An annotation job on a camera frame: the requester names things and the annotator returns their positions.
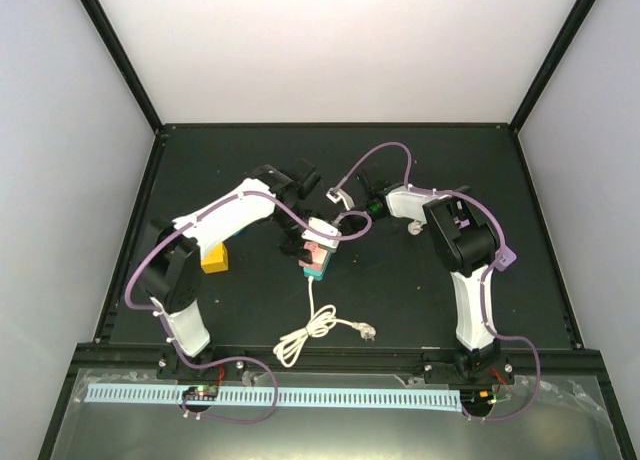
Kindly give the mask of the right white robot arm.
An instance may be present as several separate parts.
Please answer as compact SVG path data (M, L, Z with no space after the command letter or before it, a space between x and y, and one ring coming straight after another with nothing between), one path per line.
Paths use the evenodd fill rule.
M435 253L450 273L457 311L454 356L457 376L476 383L491 370L500 353L500 341L493 321L492 270L502 270L515 260L504 245L493 221L481 221L475 212L469 189L422 189L411 184L393 184L368 165L352 169L343 178L355 176L366 201L357 205L372 220L386 217L408 219L408 230L417 235L428 229Z

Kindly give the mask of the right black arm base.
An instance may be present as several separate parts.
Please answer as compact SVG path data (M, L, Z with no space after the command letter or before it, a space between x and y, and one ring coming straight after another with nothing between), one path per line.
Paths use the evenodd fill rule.
M464 349L426 350L422 353L422 373L429 383L449 385L493 385L504 380L514 383L505 370L507 358L500 353L471 354Z

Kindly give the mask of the pink cube socket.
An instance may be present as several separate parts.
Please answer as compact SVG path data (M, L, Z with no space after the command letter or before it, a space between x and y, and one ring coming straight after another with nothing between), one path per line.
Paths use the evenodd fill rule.
M332 258L332 253L317 242L306 241L298 256L298 264L306 278L321 281Z

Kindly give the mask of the yellow cube socket adapter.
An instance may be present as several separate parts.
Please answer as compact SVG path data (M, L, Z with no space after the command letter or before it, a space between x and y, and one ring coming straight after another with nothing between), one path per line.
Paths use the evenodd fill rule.
M229 257L223 243L214 247L202 260L201 268L205 274L221 273L229 270Z

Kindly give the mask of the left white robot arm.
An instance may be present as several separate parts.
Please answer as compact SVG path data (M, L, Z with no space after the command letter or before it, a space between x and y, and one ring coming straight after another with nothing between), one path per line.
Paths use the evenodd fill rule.
M213 352L205 348L210 334L198 306L201 262L247 226L272 220L284 233L281 252L310 263L312 253L302 238L310 213L299 202L319 180L316 167L305 160L284 171L264 165L210 205L147 225L143 234L146 256L131 275L124 300L129 308L148 310L163 322L168 340L176 342L182 352L179 366L191 378L207 377L215 364Z

